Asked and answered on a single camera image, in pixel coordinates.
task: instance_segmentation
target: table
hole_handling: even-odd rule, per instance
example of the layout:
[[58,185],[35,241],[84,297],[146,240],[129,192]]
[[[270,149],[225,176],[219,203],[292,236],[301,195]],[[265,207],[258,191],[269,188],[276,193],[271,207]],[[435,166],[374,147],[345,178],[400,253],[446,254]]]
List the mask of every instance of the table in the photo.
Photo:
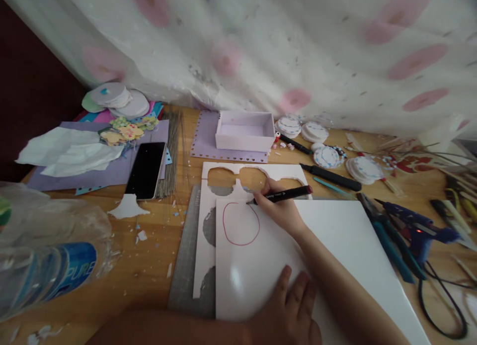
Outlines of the table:
[[[182,141],[178,146],[177,185],[176,192],[163,200],[141,202],[141,207],[149,210],[148,215],[135,218],[116,220],[110,216],[114,240],[122,248],[121,259],[113,270],[103,279],[86,285],[65,296],[49,303],[40,304],[36,308],[10,319],[0,325],[0,339],[5,336],[9,339],[12,329],[21,325],[18,337],[14,344],[26,343],[31,333],[44,325],[51,325],[53,331],[65,326],[56,337],[48,338],[47,344],[84,344],[96,330],[109,318],[126,309],[166,308],[167,298],[172,276],[167,278],[167,270],[174,262],[179,248],[184,212],[187,210],[192,186],[200,184],[202,163],[209,159],[189,158],[189,149],[194,136],[195,125],[199,115],[198,110],[184,108],[185,147]],[[367,133],[353,133],[365,150],[373,150],[376,145],[383,143],[387,138]],[[299,143],[309,147],[310,143],[301,136],[296,139]],[[329,145],[344,147],[347,145],[344,130],[330,130],[326,141]],[[298,150],[288,148],[272,150],[268,159],[271,164],[312,164],[311,156]],[[338,174],[350,177],[344,166],[335,170]],[[307,180],[313,186],[313,196],[336,198],[335,194],[320,186],[313,180],[313,176],[305,172]],[[242,169],[240,175],[233,175],[225,169],[213,169],[209,173],[209,185],[231,187],[239,177],[243,186],[249,189],[260,189],[265,180],[265,174],[258,169]],[[380,181],[370,186],[363,186],[363,191],[372,198],[395,202],[410,208],[435,220],[439,227],[444,222],[438,217],[429,205],[432,198],[444,199],[444,176],[439,171],[429,171],[407,175],[400,173],[393,180],[406,194],[406,198],[397,199],[391,191]],[[286,179],[280,183],[286,187],[299,186],[298,181]],[[52,198],[81,198],[99,205],[105,212],[117,206],[122,198],[126,186],[109,186],[83,196],[75,196],[73,190],[48,192]],[[135,226],[139,224],[146,231],[148,239],[135,244]],[[472,237],[477,241],[477,229]],[[466,265],[477,274],[477,255],[458,244],[444,245],[433,242],[429,260],[443,279],[462,281],[468,279],[450,254],[456,254]],[[402,282],[417,316],[424,330],[433,344],[454,344],[454,341],[445,338],[434,330],[425,319],[417,299],[417,284]],[[434,321],[445,331],[458,330],[458,317],[451,311],[447,300],[439,285],[433,280],[424,284],[424,298],[428,311]],[[454,299],[458,302],[469,323],[469,335],[460,344],[475,344],[477,342],[477,320],[470,315],[473,312],[477,317],[477,294],[463,288],[448,286]]]

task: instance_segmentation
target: phone screen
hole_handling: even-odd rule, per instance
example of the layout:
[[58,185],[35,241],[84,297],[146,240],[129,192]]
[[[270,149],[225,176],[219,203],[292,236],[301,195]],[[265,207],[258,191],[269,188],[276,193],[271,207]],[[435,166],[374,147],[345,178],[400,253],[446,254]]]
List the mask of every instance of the phone screen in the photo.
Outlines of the phone screen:
[[138,200],[155,198],[164,156],[165,143],[141,144],[124,193],[133,193]]

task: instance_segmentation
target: pliers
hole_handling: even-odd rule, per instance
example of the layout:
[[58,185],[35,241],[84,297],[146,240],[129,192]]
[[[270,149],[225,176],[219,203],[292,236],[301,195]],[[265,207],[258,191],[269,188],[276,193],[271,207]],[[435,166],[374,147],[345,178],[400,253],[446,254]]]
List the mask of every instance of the pliers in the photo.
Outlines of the pliers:
[[[398,269],[402,279],[406,283],[414,284],[415,281],[414,277],[412,276],[414,274],[418,279],[427,280],[424,271],[416,262],[416,259],[412,255],[405,241],[392,227],[389,218],[378,211],[376,206],[364,193],[358,193],[356,196],[363,205],[363,208],[366,211],[371,224],[373,225],[374,231],[376,232],[384,251],[386,252],[391,263],[393,263]],[[397,253],[395,247],[392,245],[392,242],[394,242],[399,249],[401,257]]]

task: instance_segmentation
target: purple paper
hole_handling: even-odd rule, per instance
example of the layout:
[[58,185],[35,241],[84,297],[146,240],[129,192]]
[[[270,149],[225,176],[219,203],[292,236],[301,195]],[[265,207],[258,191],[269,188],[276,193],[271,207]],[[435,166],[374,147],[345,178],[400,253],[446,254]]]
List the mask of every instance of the purple paper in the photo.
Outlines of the purple paper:
[[194,139],[190,148],[190,157],[214,160],[242,161],[259,164],[268,163],[266,153],[257,151],[237,151],[217,149],[215,133],[219,124],[219,113],[202,110],[195,127]]
[[[60,125],[68,129],[81,131],[99,131],[106,127],[110,127],[109,123],[92,123],[92,122],[72,122],[64,121]],[[138,145],[149,142],[167,142],[169,136],[169,120],[161,120],[157,124],[157,131],[145,131],[144,136],[137,140]],[[134,149],[129,149],[125,154],[126,157],[119,157],[111,161],[104,171],[88,171],[76,176],[70,177],[51,177],[40,174],[45,168],[37,167],[28,181],[28,186],[38,191],[53,191],[60,189],[70,189],[79,187],[97,187],[111,186],[117,184],[127,184],[129,173],[133,167],[136,158]],[[165,167],[162,168],[160,178],[164,178]]]

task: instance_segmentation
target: white cardboard box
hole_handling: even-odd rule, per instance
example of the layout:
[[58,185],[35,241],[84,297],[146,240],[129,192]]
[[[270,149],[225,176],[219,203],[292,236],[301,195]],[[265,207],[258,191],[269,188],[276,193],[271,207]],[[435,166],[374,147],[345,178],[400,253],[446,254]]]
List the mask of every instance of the white cardboard box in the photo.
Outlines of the white cardboard box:
[[268,112],[221,111],[217,149],[267,153],[275,141],[273,115]]

